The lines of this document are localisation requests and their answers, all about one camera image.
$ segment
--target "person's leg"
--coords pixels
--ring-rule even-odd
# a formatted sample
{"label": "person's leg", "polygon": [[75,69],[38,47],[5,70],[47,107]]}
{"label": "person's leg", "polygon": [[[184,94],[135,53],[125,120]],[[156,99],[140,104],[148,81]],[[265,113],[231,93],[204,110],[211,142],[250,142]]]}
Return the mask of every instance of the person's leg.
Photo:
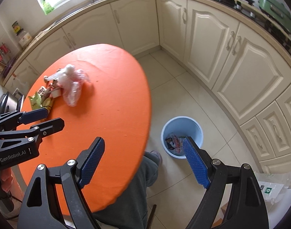
{"label": "person's leg", "polygon": [[154,154],[145,152],[144,155],[141,165],[127,189],[114,204],[93,213],[95,219],[119,229],[145,229],[148,219],[146,188],[156,181],[158,164],[155,163],[157,158]]}

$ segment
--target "green appliance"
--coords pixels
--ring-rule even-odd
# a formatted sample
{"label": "green appliance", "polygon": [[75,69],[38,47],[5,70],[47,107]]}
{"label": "green appliance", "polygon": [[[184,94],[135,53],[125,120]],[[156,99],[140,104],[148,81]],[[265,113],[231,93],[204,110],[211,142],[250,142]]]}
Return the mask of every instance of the green appliance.
{"label": "green appliance", "polygon": [[291,34],[291,14],[276,0],[258,0],[261,11],[275,20],[287,34]]}

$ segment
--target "round table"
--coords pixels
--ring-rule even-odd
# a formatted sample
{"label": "round table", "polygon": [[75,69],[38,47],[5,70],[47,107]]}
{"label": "round table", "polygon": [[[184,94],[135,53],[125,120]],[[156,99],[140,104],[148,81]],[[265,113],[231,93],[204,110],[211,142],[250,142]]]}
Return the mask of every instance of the round table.
{"label": "round table", "polygon": [[[75,107],[68,106],[62,97],[55,99],[48,119],[62,118],[64,129],[44,138],[39,157],[19,164],[19,168],[28,184],[39,164],[63,165],[88,149],[97,136],[102,137],[105,152],[90,184],[82,189],[90,210],[96,212],[116,201],[140,165],[149,134],[151,96],[137,60],[125,50],[107,44],[83,47],[63,56],[38,78],[28,95],[33,96],[45,86],[45,75],[50,76],[67,64],[85,70],[91,82],[84,83]],[[26,98],[22,111],[30,110]],[[18,130],[30,126],[21,125]],[[69,215],[62,187],[56,186],[62,212]]]}

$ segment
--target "shoe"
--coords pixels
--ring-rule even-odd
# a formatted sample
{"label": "shoe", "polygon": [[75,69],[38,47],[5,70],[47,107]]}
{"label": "shoe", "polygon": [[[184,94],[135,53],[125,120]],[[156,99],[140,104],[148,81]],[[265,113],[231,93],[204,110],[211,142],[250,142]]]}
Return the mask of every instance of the shoe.
{"label": "shoe", "polygon": [[158,151],[151,151],[151,153],[156,155],[159,158],[158,166],[160,166],[163,161],[163,158],[161,157],[160,153]]}

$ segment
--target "crumpled plastic bag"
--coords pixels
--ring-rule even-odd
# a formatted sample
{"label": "crumpled plastic bag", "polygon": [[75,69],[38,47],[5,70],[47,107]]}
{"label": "crumpled plastic bag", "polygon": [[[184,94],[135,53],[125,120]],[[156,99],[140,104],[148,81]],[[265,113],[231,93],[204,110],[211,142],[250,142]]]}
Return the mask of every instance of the crumpled plastic bag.
{"label": "crumpled plastic bag", "polygon": [[57,80],[58,85],[63,88],[62,96],[69,106],[76,106],[82,92],[85,81],[90,79],[82,69],[75,70],[75,66],[67,64],[65,68],[46,78],[46,80]]}
{"label": "crumpled plastic bag", "polygon": [[281,201],[291,184],[291,172],[284,174],[265,174],[254,172],[264,201],[272,205]]}

